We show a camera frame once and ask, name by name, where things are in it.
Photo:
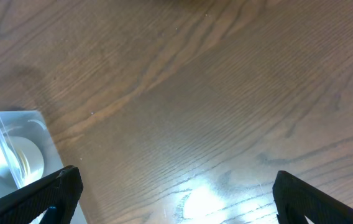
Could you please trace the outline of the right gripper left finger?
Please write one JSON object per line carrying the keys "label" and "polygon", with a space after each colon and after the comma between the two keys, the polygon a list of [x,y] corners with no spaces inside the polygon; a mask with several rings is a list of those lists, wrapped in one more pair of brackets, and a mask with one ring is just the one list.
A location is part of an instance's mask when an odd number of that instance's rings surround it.
{"label": "right gripper left finger", "polygon": [[0,198],[0,223],[70,223],[82,192],[79,169],[64,167]]}

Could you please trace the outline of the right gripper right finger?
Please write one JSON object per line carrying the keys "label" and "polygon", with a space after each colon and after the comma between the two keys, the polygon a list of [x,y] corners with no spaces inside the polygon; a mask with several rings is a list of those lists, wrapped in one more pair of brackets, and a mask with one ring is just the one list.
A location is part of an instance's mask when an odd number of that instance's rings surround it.
{"label": "right gripper right finger", "polygon": [[353,208],[287,171],[278,171],[272,192],[279,223],[353,223]]}

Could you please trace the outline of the yellow plastic bowl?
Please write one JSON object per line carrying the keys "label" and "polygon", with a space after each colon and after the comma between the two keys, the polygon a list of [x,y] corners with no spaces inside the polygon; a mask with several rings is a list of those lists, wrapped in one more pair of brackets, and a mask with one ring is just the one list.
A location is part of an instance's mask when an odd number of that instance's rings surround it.
{"label": "yellow plastic bowl", "polygon": [[24,173],[24,175],[23,175],[24,177],[22,178],[23,184],[28,185],[30,182],[29,179],[30,179],[30,175],[31,175],[29,162],[28,162],[27,157],[25,156],[23,150],[21,150],[20,148],[17,148],[16,152],[17,152],[19,159],[21,160],[21,163],[22,163],[22,170]]}

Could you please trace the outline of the white plastic bowl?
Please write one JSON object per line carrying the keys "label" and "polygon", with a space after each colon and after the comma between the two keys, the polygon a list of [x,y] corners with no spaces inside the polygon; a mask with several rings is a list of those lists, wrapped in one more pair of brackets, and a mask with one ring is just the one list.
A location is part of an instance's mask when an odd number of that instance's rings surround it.
{"label": "white plastic bowl", "polygon": [[43,155],[37,145],[27,138],[18,136],[11,136],[9,138],[9,142],[11,143],[11,146],[14,148],[15,152],[17,148],[20,148],[23,150],[25,156],[27,157],[31,172],[29,184],[41,179],[44,173],[45,165]]}

